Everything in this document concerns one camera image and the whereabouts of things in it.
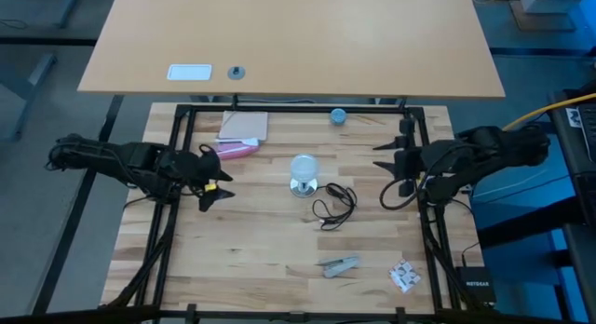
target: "wooden tabletop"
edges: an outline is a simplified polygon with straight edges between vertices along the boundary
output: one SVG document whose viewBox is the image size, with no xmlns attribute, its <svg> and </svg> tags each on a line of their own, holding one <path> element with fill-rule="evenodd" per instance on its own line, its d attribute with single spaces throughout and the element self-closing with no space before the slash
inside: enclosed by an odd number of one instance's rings
<svg viewBox="0 0 596 324">
<path fill-rule="evenodd" d="M 504 97 L 471 0 L 115 0 L 79 90 Z"/>
<path fill-rule="evenodd" d="M 168 142 L 175 107 L 174 103 L 153 105 L 144 141 Z M 432 141 L 453 137 L 445 107 L 425 107 L 425 111 Z M 183 197 L 162 307 L 184 310 L 187 304 L 197 304 L 202 311 L 391 313 L 402 306 L 409 314 L 433 313 L 417 206 L 412 203 L 404 210 L 389 211 L 379 205 L 379 193 L 392 178 L 373 161 L 392 161 L 394 151 L 372 148 L 393 140 L 400 118 L 352 114 L 338 128 L 330 124 L 327 114 L 269 113 L 268 139 L 261 149 L 223 162 L 223 170 L 234 181 L 220 184 L 235 197 L 216 202 L 206 213 L 198 211 L 195 197 Z M 192 151 L 200 143 L 213 142 L 221 119 L 222 113 L 197 114 Z M 358 195 L 358 208 L 337 231 L 320 231 L 311 205 L 316 198 L 323 199 L 332 213 L 344 212 L 345 206 L 322 190 L 309 198 L 290 192 L 290 162 L 300 153 L 318 159 L 320 184 L 337 182 Z M 132 190 L 129 200 L 141 196 Z M 387 204 L 401 201 L 397 187 L 394 195 L 386 197 Z M 467 202 L 465 196 L 458 198 Z M 113 300 L 141 266 L 153 206 L 142 201 L 124 211 L 103 302 Z M 462 250 L 478 242 L 473 216 L 452 204 L 446 208 L 445 220 L 454 263 L 461 264 Z M 321 259 L 352 254 L 360 256 L 360 266 L 339 277 L 324 278 L 316 265 Z M 466 255 L 468 264 L 483 265 L 480 247 Z M 422 277 L 405 294 L 388 276 L 401 259 Z M 155 275 L 149 295 L 153 295 Z M 440 268 L 439 277 L 443 304 L 448 307 Z"/>
</svg>

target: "gray floor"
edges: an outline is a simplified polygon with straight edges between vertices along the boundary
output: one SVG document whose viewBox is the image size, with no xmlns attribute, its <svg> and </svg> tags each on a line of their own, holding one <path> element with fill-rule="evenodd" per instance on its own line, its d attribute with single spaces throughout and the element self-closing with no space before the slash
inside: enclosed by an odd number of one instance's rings
<svg viewBox="0 0 596 324">
<path fill-rule="evenodd" d="M 52 6 L 60 0 L 0 0 L 0 18 L 22 18 L 30 23 L 23 34 L 97 36 L 111 0 L 81 0 L 71 26 L 53 31 L 48 20 Z M 589 30 L 580 27 L 573 34 L 521 34 L 503 4 L 479 7 L 479 18 L 489 45 L 496 47 L 587 48 L 594 44 Z M 18 34 L 0 26 L 0 36 Z M 76 92 L 88 62 L 90 47 L 0 46 L 0 62 L 8 62 L 23 74 L 29 72 L 45 52 L 55 52 L 58 64 L 45 82 L 32 110 L 24 136 L 17 143 L 0 144 L 0 317 L 25 314 L 30 310 L 40 277 L 47 268 L 72 202 L 82 172 L 47 172 L 43 166 L 55 139 L 71 132 L 95 137 L 102 125 L 110 96 Z M 494 57 L 507 98 L 504 101 L 412 99 L 412 103 L 448 104 L 454 129 L 478 125 L 503 126 L 517 116 L 546 103 L 549 92 L 576 88 L 596 78 L 593 62 L 585 59 Z M 154 101 L 188 101 L 185 97 L 126 97 L 116 121 L 112 142 L 137 141 Z M 0 135 L 20 109 L 20 100 L 0 88 Z M 555 160 L 551 168 L 564 165 Z M 515 174 L 491 186 L 514 182 Z M 51 311 L 95 307 L 115 244 L 127 189 L 102 176 L 95 182 L 91 198 L 64 267 Z M 523 312 L 521 296 L 511 296 L 512 311 Z"/>
</svg>

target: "black cable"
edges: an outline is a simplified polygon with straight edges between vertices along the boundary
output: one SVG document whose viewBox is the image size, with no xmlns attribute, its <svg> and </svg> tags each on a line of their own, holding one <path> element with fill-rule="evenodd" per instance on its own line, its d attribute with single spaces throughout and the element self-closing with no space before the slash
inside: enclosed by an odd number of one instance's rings
<svg viewBox="0 0 596 324">
<path fill-rule="evenodd" d="M 29 28 L 29 24 L 27 24 L 23 20 L 0 19 L 0 24 L 5 25 L 8 28 L 20 31 Z"/>
<path fill-rule="evenodd" d="M 471 208 L 471 207 L 470 207 L 468 204 L 466 204 L 466 203 L 464 203 L 464 202 L 460 201 L 459 199 L 455 199 L 455 198 L 452 198 L 452 199 L 451 199 L 451 201 L 452 201 L 452 202 L 455 202 L 455 203 L 459 203 L 460 205 L 462 205 L 462 206 L 466 207 L 466 209 L 467 209 L 467 210 L 469 210 L 469 213 L 470 213 L 472 216 L 474 215 L 474 211 L 472 211 L 472 208 Z"/>
<path fill-rule="evenodd" d="M 495 202 L 495 201 L 497 201 L 497 200 L 501 200 L 501 199 L 503 199 L 503 198 L 507 198 L 507 197 L 514 196 L 514 195 L 517 195 L 517 194 L 521 194 L 521 193 L 524 193 L 524 192 L 527 192 L 527 191 L 530 191 L 530 190 L 533 190 L 533 189 L 539 188 L 539 187 L 541 187 L 541 186 L 544 186 L 544 185 L 547 185 L 547 184 L 550 184 L 550 183 L 556 182 L 556 181 L 558 181 L 558 180 L 562 180 L 562 179 L 564 179 L 564 178 L 566 178 L 566 177 L 568 177 L 568 176 L 569 176 L 569 175 L 563 175 L 563 176 L 561 176 L 561 177 L 558 177 L 558 178 L 556 178 L 556 179 L 552 179 L 552 180 L 546 181 L 546 182 L 544 182 L 544 183 L 540 183 L 540 184 L 537 184 L 537 185 L 535 185 L 535 186 L 531 186 L 531 187 L 529 187 L 529 188 L 522 189 L 522 190 L 520 190 L 520 191 L 517 191 L 517 192 L 515 192 L 515 193 L 507 194 L 507 195 L 505 195 L 505 196 L 500 196 L 500 197 L 498 197 L 498 198 L 491 199 L 491 200 L 489 200 L 489 201 L 486 201 L 486 202 L 478 202 L 478 203 L 474 203 L 474 204 L 478 206 L 478 205 L 482 205 L 482 204 L 489 204 L 489 203 L 493 203 L 493 202 Z"/>
<path fill-rule="evenodd" d="M 534 123 L 534 122 L 538 121 L 538 119 L 540 119 L 540 118 L 541 118 L 543 115 L 545 115 L 547 112 L 548 112 L 548 111 L 545 111 L 545 112 L 543 112 L 542 114 L 538 115 L 538 117 L 536 117 L 536 118 L 534 118 L 534 119 L 532 119 L 532 120 L 528 120 L 528 121 L 525 123 L 525 125 L 532 124 L 532 123 Z"/>
<path fill-rule="evenodd" d="M 472 190 L 470 190 L 469 196 L 469 204 L 472 204 L 472 200 L 474 199 L 474 193 L 476 193 L 476 188 L 478 187 L 478 182 L 472 184 Z"/>
<path fill-rule="evenodd" d="M 381 203 L 381 207 L 383 207 L 384 209 L 388 209 L 388 210 L 399 210 L 399 209 L 403 209 L 407 206 L 410 205 L 410 203 L 412 203 L 415 199 L 416 199 L 416 194 L 412 194 L 411 196 L 409 196 L 405 201 L 403 201 L 402 203 L 398 204 L 397 206 L 388 206 L 387 204 L 385 204 L 385 193 L 387 192 L 387 190 L 389 190 L 389 188 L 391 186 L 393 186 L 393 184 L 400 182 L 400 181 L 406 181 L 406 180 L 393 180 L 391 182 L 389 182 L 385 188 L 383 188 L 383 190 L 381 190 L 381 194 L 379 195 L 379 202 Z"/>
<path fill-rule="evenodd" d="M 480 242 L 477 242 L 476 244 L 474 244 L 472 246 L 468 246 L 468 247 L 466 247 L 465 250 L 462 251 L 462 265 L 464 267 L 467 267 L 467 264 L 466 264 L 466 250 L 473 249 L 474 247 L 476 247 L 478 245 L 480 245 Z"/>
<path fill-rule="evenodd" d="M 141 197 L 141 198 L 133 199 L 133 200 L 131 200 L 130 202 L 127 202 L 127 203 L 124 205 L 124 207 L 123 207 L 122 209 L 126 209 L 126 208 L 128 208 L 130 205 L 132 205 L 132 204 L 135 204 L 135 203 L 137 203 L 137 202 L 141 202 L 142 200 L 145 200 L 145 199 L 150 199 L 150 198 L 151 198 L 150 196 L 145 196 L 145 197 Z"/>
<path fill-rule="evenodd" d="M 354 210 L 356 209 L 358 198 L 356 197 L 356 193 L 354 192 L 354 190 L 352 190 L 351 188 L 344 188 L 337 183 L 329 183 L 327 185 L 320 186 L 317 189 L 320 188 L 325 188 L 327 194 L 335 198 L 338 198 L 340 202 L 344 203 L 344 205 L 348 207 L 346 212 L 339 215 L 332 215 L 329 212 L 329 209 L 327 208 L 327 204 L 325 204 L 325 202 L 323 202 L 321 199 L 316 199 L 313 202 L 313 214 L 323 222 L 323 224 L 320 226 L 320 229 L 323 231 L 332 231 L 340 227 L 345 221 L 347 221 L 348 218 L 350 218 L 352 212 L 354 212 Z M 318 202 L 320 202 L 320 204 L 323 205 L 323 208 L 325 208 L 325 211 L 327 212 L 328 216 L 323 217 L 317 214 L 317 212 L 315 211 L 315 206 Z"/>
</svg>

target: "blue cap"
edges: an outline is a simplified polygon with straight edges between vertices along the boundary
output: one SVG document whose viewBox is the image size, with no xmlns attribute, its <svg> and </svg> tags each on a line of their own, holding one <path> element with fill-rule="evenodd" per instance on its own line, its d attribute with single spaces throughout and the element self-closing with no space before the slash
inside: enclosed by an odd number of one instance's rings
<svg viewBox="0 0 596 324">
<path fill-rule="evenodd" d="M 330 118 L 334 125 L 343 125 L 345 123 L 345 119 L 347 118 L 347 114 L 345 113 L 344 109 L 333 109 Z"/>
</svg>

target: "table leg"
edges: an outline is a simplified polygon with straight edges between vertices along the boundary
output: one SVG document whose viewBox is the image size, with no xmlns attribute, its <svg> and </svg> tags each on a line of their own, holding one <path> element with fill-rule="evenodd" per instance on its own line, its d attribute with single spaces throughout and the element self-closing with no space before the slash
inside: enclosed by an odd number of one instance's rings
<svg viewBox="0 0 596 324">
<path fill-rule="evenodd" d="M 374 99 L 374 102 L 377 105 L 394 105 L 398 102 L 398 99 L 382 99 L 382 98 L 377 98 Z"/>
<path fill-rule="evenodd" d="M 196 316 L 196 304 L 186 306 L 186 318 L 184 324 L 198 324 L 199 318 Z"/>
<path fill-rule="evenodd" d="M 37 90 L 46 78 L 47 73 L 49 73 L 50 67 L 55 62 L 56 57 L 53 54 L 44 55 L 37 63 L 37 66 L 28 79 L 19 76 L 17 72 L 10 67 L 0 66 L 0 84 L 4 85 L 8 90 L 25 101 L 12 132 L 6 138 L 2 139 L 2 141 L 14 142 L 20 139 L 22 127 L 29 117 L 31 105 L 35 100 Z"/>
<path fill-rule="evenodd" d="M 573 196 L 523 216 L 483 228 L 478 231 L 478 240 L 483 249 L 488 249 L 560 228 L 565 223 L 583 222 L 579 201 Z"/>
<path fill-rule="evenodd" d="M 105 122 L 103 122 L 102 130 L 100 131 L 100 136 L 98 138 L 100 142 L 107 142 L 110 139 L 115 119 L 118 116 L 123 99 L 123 96 L 114 96 L 112 99 L 110 109 L 105 116 Z M 88 169 L 78 186 L 73 205 L 71 206 L 68 217 L 66 218 L 66 223 L 62 229 L 58 246 L 52 254 L 51 262 L 45 272 L 41 288 L 34 299 L 33 315 L 43 315 L 47 312 L 49 303 L 54 295 L 54 290 L 58 284 L 62 268 L 66 263 L 66 258 L 68 258 L 68 252 L 75 240 L 76 229 L 81 222 L 81 217 L 83 216 L 83 211 L 85 210 L 85 205 L 87 204 L 96 175 L 97 172 L 95 170 Z"/>
<path fill-rule="evenodd" d="M 68 21 L 68 17 L 70 16 L 71 12 L 73 11 L 73 7 L 75 7 L 75 4 L 76 4 L 76 0 L 64 0 L 60 20 L 58 22 L 56 22 L 56 26 L 58 28 L 66 27 L 66 22 Z"/>
</svg>

